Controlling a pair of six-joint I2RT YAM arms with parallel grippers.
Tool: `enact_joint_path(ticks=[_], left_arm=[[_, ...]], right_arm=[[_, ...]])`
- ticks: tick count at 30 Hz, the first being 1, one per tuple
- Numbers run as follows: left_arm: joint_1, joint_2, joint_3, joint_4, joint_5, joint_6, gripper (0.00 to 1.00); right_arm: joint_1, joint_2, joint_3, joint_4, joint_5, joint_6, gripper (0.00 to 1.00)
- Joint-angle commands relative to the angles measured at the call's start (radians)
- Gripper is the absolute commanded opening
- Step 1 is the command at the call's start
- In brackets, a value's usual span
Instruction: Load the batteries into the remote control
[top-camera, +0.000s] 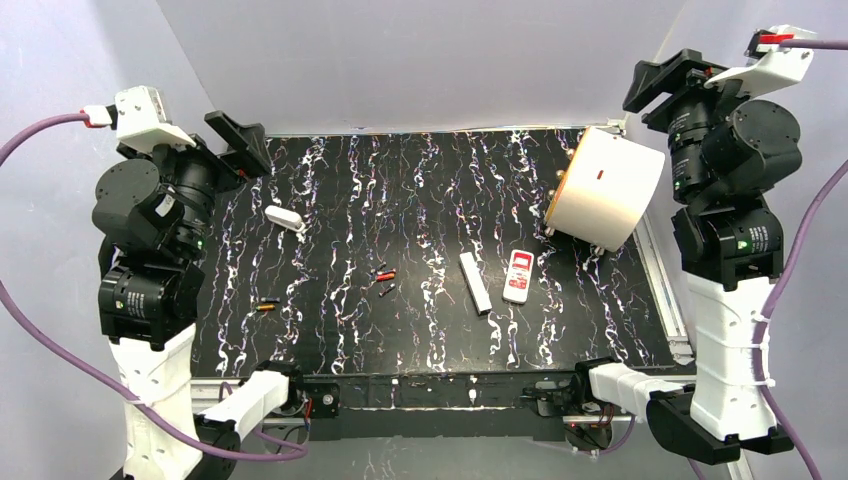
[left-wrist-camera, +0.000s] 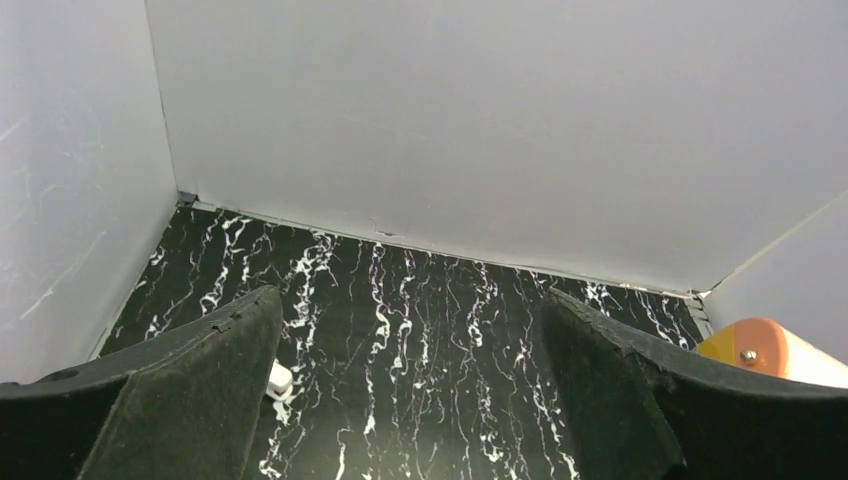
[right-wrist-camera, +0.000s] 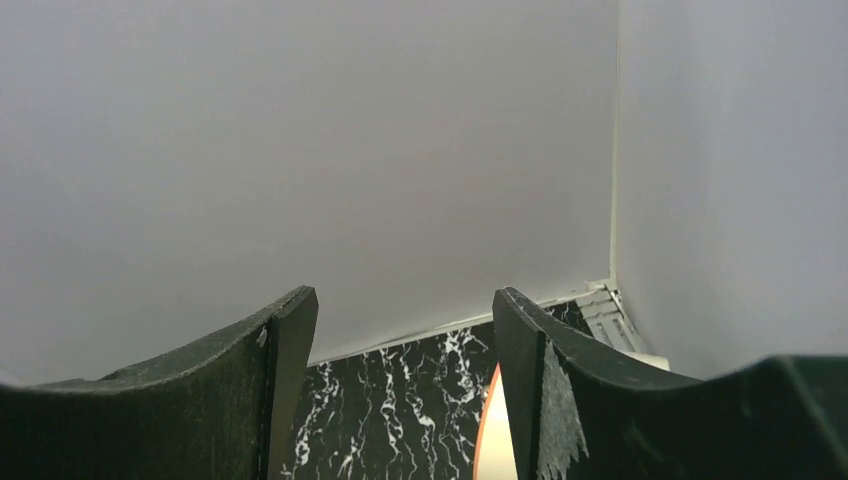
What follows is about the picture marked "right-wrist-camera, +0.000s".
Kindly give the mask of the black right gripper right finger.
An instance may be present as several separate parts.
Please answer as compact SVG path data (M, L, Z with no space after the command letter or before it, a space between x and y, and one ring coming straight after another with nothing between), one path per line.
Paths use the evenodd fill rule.
M512 287L492 305L522 479L843 479L847 360L778 355L698 380L652 366Z

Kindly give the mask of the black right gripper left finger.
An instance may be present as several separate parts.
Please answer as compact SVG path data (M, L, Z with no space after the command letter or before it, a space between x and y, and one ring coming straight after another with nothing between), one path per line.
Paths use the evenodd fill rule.
M301 286L97 380L1 388L5 479L279 479L319 303Z

